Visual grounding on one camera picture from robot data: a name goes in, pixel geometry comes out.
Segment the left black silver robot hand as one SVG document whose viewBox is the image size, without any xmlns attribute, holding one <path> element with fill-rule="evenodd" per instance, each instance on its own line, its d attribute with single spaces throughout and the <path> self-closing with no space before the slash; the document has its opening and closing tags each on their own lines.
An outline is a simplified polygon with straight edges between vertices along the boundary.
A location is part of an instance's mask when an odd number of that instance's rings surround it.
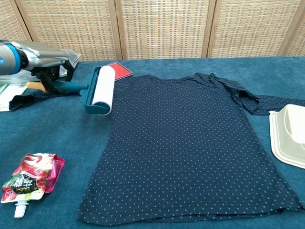
<svg viewBox="0 0 305 229">
<path fill-rule="evenodd" d="M 12 42 L 20 59 L 20 70 L 31 72 L 36 76 L 47 92 L 59 94 L 54 82 L 59 78 L 60 67 L 67 70 L 66 81 L 72 79 L 74 67 L 69 55 L 63 50 L 38 42 Z"/>
</svg>

